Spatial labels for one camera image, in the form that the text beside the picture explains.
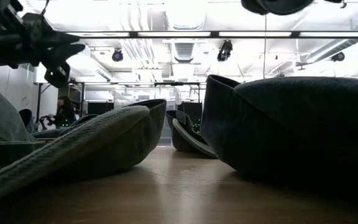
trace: person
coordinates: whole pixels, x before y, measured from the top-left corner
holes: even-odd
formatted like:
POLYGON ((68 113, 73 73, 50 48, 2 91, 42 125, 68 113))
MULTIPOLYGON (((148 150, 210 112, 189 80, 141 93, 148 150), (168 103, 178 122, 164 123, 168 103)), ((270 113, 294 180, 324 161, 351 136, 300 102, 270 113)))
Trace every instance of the person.
POLYGON ((68 127, 76 121, 73 104, 68 96, 59 96, 57 101, 56 115, 49 114, 49 118, 54 119, 52 124, 56 128, 68 127))

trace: wooden surface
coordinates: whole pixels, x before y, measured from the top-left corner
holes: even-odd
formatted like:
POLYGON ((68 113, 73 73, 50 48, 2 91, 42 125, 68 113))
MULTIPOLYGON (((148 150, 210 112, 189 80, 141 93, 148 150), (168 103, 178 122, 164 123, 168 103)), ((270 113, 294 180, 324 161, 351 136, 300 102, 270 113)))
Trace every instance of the wooden surface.
POLYGON ((217 159, 158 147, 125 173, 11 195, 0 201, 0 223, 358 223, 358 208, 249 182, 217 159))

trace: dark hair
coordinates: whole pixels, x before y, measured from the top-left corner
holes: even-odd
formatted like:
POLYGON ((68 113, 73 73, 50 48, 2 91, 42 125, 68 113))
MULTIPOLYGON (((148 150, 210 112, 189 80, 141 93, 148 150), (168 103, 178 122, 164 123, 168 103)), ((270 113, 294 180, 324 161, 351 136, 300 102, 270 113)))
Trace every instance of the dark hair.
POLYGON ((62 112, 64 113, 71 113, 72 111, 74 111, 73 103, 71 103, 71 100, 68 96, 59 96, 57 99, 63 100, 63 105, 57 106, 56 114, 58 114, 60 110, 62 110, 62 112))

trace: white ceiling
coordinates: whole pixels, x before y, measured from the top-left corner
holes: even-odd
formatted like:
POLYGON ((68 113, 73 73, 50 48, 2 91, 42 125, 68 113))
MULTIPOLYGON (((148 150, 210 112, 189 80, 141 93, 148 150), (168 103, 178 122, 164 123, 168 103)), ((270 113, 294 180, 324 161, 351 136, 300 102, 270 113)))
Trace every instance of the white ceiling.
MULTIPOLYGON (((180 7, 174 8, 179 14, 183 14, 187 21, 198 10, 206 12, 204 30, 354 30, 358 26, 358 1, 346 1, 347 7, 341 9, 341 4, 331 4, 325 1, 315 1, 303 11, 290 16, 275 16, 269 14, 260 16, 245 10, 240 1, 209 0, 198 5, 192 0, 180 1, 180 7)), ((45 1, 22 0, 26 10, 40 12, 45 1)), ((65 31, 108 31, 124 30, 122 17, 125 12, 129 14, 126 21, 131 23, 133 16, 138 24, 131 24, 132 30, 139 30, 141 24, 140 9, 147 12, 147 25, 151 30, 166 30, 165 11, 167 1, 163 0, 56 0, 51 1, 46 13, 49 23, 58 30, 65 31)), ((227 76, 239 82, 248 82, 261 79, 269 75, 269 72, 278 65, 287 61, 297 62, 300 55, 308 55, 315 50, 329 44, 329 39, 236 39, 232 40, 234 50, 231 58, 226 62, 216 60, 218 48, 222 39, 202 40, 203 43, 193 53, 197 65, 172 65, 166 64, 172 60, 170 53, 171 44, 162 39, 149 40, 150 47, 155 58, 153 65, 158 65, 160 70, 153 72, 155 79, 179 80, 187 78, 189 82, 203 82, 206 74, 218 74, 227 76)), ((91 57, 96 64, 101 65, 111 76, 124 82, 132 82, 137 77, 149 77, 149 70, 134 70, 142 65, 140 60, 131 60, 128 52, 123 49, 124 60, 113 62, 111 55, 114 48, 123 48, 123 41, 106 39, 82 40, 91 49, 91 57)), ((358 72, 358 44, 343 50, 346 60, 343 62, 331 62, 327 60, 307 65, 306 70, 298 70, 298 67, 289 66, 285 71, 286 76, 292 75, 326 75, 346 76, 358 72)), ((103 81, 94 74, 93 70, 87 70, 84 62, 72 64, 74 73, 78 78, 86 77, 87 82, 103 81)))

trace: ceiling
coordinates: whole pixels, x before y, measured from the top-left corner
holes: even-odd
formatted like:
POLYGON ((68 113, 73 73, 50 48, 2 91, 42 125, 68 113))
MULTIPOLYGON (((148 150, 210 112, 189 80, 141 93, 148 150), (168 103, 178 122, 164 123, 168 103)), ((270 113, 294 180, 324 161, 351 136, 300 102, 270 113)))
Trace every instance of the ceiling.
MULTIPOLYGON (((342 4, 315 1, 290 16, 260 16, 234 0, 56 0, 50 1, 45 16, 54 29, 64 31, 169 30, 168 24, 191 27, 200 19, 203 30, 358 30, 358 1, 346 2, 342 8, 342 4)), ((26 11, 40 12, 45 6, 45 1, 22 3, 26 11)), ((173 46, 180 41, 83 39, 89 52, 69 63, 76 78, 86 82, 105 81, 95 72, 98 68, 120 82, 204 82, 209 74, 238 82, 275 75, 358 77, 358 43, 341 49, 346 55, 343 62, 323 58, 300 69, 296 63, 303 57, 329 47, 335 40, 234 39, 232 55, 226 62, 216 60, 223 39, 186 40, 194 43, 193 60, 191 64, 178 64, 173 46), (123 51, 121 62, 111 59, 116 48, 123 51), (92 58, 91 65, 87 57, 92 58)))

